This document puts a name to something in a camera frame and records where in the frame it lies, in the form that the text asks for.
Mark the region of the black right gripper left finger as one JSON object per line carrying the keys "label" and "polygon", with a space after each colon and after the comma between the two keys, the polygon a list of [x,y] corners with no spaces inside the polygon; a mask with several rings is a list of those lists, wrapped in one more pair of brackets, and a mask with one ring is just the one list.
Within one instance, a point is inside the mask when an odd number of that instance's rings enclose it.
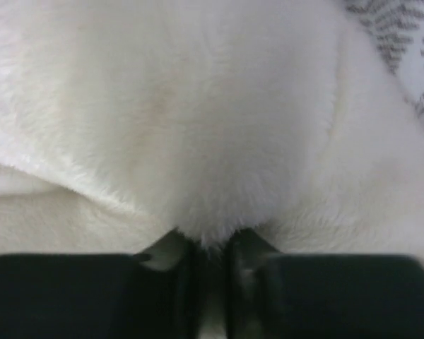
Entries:
{"label": "black right gripper left finger", "polygon": [[194,246],[0,255],[0,338],[192,338]]}

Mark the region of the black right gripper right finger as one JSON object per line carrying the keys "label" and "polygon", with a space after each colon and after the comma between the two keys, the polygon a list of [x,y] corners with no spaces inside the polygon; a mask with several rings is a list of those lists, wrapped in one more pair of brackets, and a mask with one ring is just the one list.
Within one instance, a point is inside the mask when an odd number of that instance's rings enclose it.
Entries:
{"label": "black right gripper right finger", "polygon": [[410,256],[286,254],[245,230],[225,257],[230,338],[424,338],[424,266]]}

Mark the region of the white fluffy pillow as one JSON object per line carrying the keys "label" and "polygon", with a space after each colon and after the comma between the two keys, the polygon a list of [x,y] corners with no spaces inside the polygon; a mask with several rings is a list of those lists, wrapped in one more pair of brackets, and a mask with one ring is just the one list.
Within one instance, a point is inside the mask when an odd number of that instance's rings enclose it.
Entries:
{"label": "white fluffy pillow", "polygon": [[424,266],[424,126],[337,1],[0,1],[0,255],[194,246],[227,334],[227,245]]}

